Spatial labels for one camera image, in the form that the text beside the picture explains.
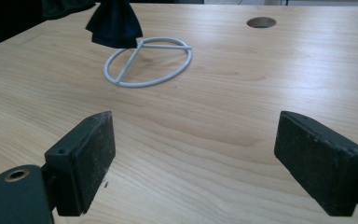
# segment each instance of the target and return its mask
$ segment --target circular hole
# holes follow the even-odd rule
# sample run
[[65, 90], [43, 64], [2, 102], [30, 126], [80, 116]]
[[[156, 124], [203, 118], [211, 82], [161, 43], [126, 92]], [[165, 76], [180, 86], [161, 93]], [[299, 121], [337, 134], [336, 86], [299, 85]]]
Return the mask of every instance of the circular hole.
[[257, 17], [248, 20], [247, 24], [253, 28], [269, 28], [274, 26], [277, 22], [270, 17]]
[[58, 154], [64, 154], [64, 153], [65, 153], [65, 149], [60, 148], [60, 149], [58, 150]]
[[28, 174], [30, 174], [28, 170], [13, 171], [5, 177], [5, 181], [6, 182], [18, 181], [26, 177]]

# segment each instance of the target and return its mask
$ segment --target light wood grain surface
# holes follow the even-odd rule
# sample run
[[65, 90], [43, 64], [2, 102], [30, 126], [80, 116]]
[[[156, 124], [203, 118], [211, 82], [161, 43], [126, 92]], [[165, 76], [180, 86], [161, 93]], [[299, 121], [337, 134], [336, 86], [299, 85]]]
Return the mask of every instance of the light wood grain surface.
[[[282, 110], [358, 143], [358, 7], [133, 8], [145, 37], [193, 47], [190, 67], [154, 87], [110, 84], [103, 65], [114, 50], [84, 29], [95, 8], [14, 36], [0, 44], [0, 173], [44, 164], [78, 122], [111, 110], [117, 156], [89, 212], [56, 223], [358, 223], [358, 207], [326, 215], [273, 155]], [[259, 16], [277, 24], [246, 25]], [[145, 49], [126, 79], [164, 75], [184, 58]]]

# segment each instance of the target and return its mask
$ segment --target white wire ring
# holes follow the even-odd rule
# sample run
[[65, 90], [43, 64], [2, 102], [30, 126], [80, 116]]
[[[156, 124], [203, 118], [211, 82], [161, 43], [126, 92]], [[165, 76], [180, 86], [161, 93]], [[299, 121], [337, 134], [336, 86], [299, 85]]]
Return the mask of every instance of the white wire ring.
[[[169, 42], [169, 43], [176, 44], [176, 46], [175, 45], [165, 45], [165, 46], [164, 45], [145, 45], [146, 43], [151, 43], [151, 42]], [[121, 79], [124, 77], [125, 73], [127, 72], [127, 69], [131, 65], [133, 59], [135, 58], [135, 56], [137, 55], [137, 53], [139, 52], [139, 50], [141, 48], [182, 49], [187, 53], [187, 59], [186, 59], [185, 63], [182, 64], [182, 66], [180, 66], [176, 71], [168, 74], [165, 77], [160, 77], [160, 78], [150, 80], [150, 81], [145, 81], [145, 82], [123, 82], [123, 81], [121, 81]], [[191, 59], [193, 58], [192, 48], [180, 39], [173, 38], [173, 37], [167, 37], [167, 36], [146, 38], [146, 39], [140, 40], [138, 42], [138, 48], [130, 56], [129, 60], [127, 61], [127, 63], [123, 67], [123, 69], [121, 69], [120, 74], [117, 76], [117, 78], [113, 78], [109, 73], [109, 65], [112, 63], [112, 61], [118, 55], [120, 55], [122, 52], [124, 52], [126, 50], [127, 49], [118, 49], [115, 53], [113, 53], [106, 61], [104, 69], [103, 69], [105, 77], [110, 82], [112, 82], [115, 85], [123, 86], [123, 87], [147, 87], [147, 86], [152, 86], [152, 85], [159, 84], [161, 82], [168, 81], [171, 78], [176, 77], [177, 75], [181, 74], [190, 65]]]

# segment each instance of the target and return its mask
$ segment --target gray floor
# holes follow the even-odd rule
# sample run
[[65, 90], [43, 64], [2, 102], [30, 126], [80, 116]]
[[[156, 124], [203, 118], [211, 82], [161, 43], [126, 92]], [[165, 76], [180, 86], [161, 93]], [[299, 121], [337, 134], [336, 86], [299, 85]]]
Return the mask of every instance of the gray floor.
[[[265, 0], [204, 0], [207, 5], [248, 5], [261, 6], [265, 4]], [[268, 5], [280, 5], [281, 0], [269, 0]], [[349, 0], [289, 0], [289, 6], [358, 6], [358, 1]]]

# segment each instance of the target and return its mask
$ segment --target black cloth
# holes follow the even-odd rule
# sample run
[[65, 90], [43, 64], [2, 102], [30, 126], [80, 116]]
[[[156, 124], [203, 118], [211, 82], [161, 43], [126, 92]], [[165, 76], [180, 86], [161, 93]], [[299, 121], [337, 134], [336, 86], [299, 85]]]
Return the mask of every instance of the black cloth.
[[42, 0], [43, 18], [57, 20], [94, 6], [94, 0]]
[[128, 0], [103, 0], [86, 29], [92, 42], [115, 49], [136, 48], [136, 38], [143, 36]]

